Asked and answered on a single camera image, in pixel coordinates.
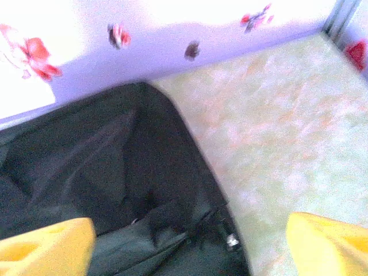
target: marble floor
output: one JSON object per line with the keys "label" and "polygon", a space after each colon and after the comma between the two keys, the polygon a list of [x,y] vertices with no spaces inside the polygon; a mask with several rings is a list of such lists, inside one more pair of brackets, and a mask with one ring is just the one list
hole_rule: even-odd
{"label": "marble floor", "polygon": [[323,34],[154,85],[228,196],[254,275],[297,275],[292,211],[368,227],[368,89]]}

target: wall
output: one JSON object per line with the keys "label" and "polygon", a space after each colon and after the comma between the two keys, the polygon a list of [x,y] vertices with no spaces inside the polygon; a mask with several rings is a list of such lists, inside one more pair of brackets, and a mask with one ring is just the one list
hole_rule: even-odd
{"label": "wall", "polygon": [[[2,3],[0,23],[17,28],[25,37],[40,37],[52,54],[50,62],[62,69],[63,76],[54,78],[44,93],[50,99],[51,94],[55,96],[52,108],[121,82],[188,70],[315,32],[323,26],[335,0],[274,1],[272,23],[244,34],[239,24],[242,16],[259,12],[268,3],[18,0]],[[128,49],[118,51],[110,45],[107,26],[112,23],[122,23],[130,33]],[[201,50],[193,62],[184,59],[192,40],[200,42]],[[34,95],[35,106],[44,95],[39,87],[32,87],[29,93]],[[0,96],[19,90],[9,86]],[[9,106],[17,103],[5,106],[2,102],[8,114],[14,114]]]}

